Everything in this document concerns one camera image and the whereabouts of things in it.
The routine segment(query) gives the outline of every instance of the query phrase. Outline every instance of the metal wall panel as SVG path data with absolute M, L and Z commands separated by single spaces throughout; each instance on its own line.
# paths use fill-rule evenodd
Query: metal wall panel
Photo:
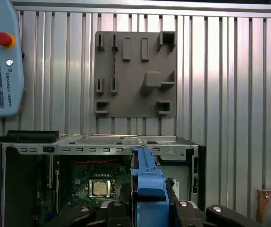
M 14 3 L 25 93 L 19 116 L 0 119 L 0 135 L 53 129 L 183 136 L 207 145 L 207 205 L 255 218 L 256 189 L 271 188 L 271 6 Z M 96 118 L 95 32 L 160 30 L 177 31 L 176 118 Z

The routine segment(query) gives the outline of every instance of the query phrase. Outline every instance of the emergency stop button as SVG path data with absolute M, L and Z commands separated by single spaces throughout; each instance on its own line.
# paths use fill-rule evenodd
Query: emergency stop button
M 14 36 L 6 32 L 0 32 L 0 45 L 7 48 L 14 47 L 15 45 Z

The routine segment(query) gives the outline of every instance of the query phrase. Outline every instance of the red button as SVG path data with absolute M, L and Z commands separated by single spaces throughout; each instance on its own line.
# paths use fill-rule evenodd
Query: red button
M 9 47 L 12 44 L 12 38 L 5 32 L 0 32 L 0 45 Z

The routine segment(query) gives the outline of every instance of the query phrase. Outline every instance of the blue drive bay bracket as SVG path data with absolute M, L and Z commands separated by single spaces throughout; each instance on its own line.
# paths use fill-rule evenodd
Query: blue drive bay bracket
M 132 169 L 133 178 L 137 178 L 137 195 L 144 199 L 136 204 L 137 226 L 169 226 L 169 197 L 166 179 L 155 163 L 152 149 L 135 148 L 133 154 L 138 158 L 138 169 Z

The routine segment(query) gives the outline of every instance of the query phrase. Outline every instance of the green circuit board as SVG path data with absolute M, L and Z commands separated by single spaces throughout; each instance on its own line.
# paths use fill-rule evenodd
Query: green circuit board
M 67 209 L 84 204 L 99 208 L 119 197 L 122 183 L 131 180 L 130 156 L 60 156 L 54 159 L 52 187 L 48 160 L 39 160 L 37 222 L 43 226 Z

